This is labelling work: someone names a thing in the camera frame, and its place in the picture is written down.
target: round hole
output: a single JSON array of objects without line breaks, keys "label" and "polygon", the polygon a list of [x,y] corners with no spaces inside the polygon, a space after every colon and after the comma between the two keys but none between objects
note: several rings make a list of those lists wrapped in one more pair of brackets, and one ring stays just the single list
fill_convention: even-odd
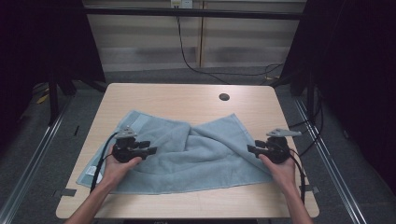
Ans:
[{"label": "round hole", "polygon": [[228,101],[228,100],[230,100],[230,95],[227,94],[227,93],[222,93],[222,94],[219,96],[219,98],[220,98],[220,100],[222,100],[222,101]]}]

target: black curtain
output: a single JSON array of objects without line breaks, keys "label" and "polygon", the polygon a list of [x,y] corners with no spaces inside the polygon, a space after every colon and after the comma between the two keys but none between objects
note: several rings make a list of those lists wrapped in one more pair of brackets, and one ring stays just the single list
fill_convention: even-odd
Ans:
[{"label": "black curtain", "polygon": [[396,194],[395,3],[357,1],[345,11],[317,83],[365,157]]},{"label": "black curtain", "polygon": [[0,2],[1,146],[13,134],[33,86],[48,82],[50,72],[63,91],[72,79],[105,81],[87,16],[37,10],[82,6],[80,0]]}]

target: wrist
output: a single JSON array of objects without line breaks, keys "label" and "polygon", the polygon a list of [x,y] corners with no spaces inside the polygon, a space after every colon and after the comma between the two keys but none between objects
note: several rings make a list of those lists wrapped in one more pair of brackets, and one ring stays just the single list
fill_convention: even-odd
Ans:
[{"label": "wrist", "polygon": [[110,191],[113,190],[115,187],[116,185],[113,184],[113,181],[102,179],[102,181],[96,186],[96,189],[99,189],[105,193],[110,193]]},{"label": "wrist", "polygon": [[294,183],[282,185],[281,190],[285,196],[299,195],[299,191]]}]

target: black panel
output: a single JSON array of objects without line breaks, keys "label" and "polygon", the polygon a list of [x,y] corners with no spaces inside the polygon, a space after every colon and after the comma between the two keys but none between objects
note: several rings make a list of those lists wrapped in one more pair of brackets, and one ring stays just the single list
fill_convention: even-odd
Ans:
[{"label": "black panel", "polygon": [[307,86],[309,73],[317,73],[329,47],[342,8],[351,0],[307,0],[305,19],[300,20],[290,47],[281,79],[291,82],[291,93],[300,95]]},{"label": "black panel", "polygon": [[50,70],[63,87],[71,79],[105,81],[86,15],[35,11],[50,5],[82,7],[80,0],[0,2],[0,145]]},{"label": "black panel", "polygon": [[396,193],[396,20],[393,3],[359,1],[345,11],[318,87],[363,156]]}]

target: forearm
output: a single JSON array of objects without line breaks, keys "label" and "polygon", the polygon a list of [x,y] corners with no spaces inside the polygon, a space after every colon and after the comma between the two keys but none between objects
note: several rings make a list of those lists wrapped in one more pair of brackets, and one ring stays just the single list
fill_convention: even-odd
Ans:
[{"label": "forearm", "polygon": [[305,206],[300,198],[297,188],[295,186],[288,186],[286,188],[283,188],[282,191],[285,195],[293,224],[314,223],[305,209]]},{"label": "forearm", "polygon": [[106,183],[99,184],[65,223],[91,223],[111,189]]}]

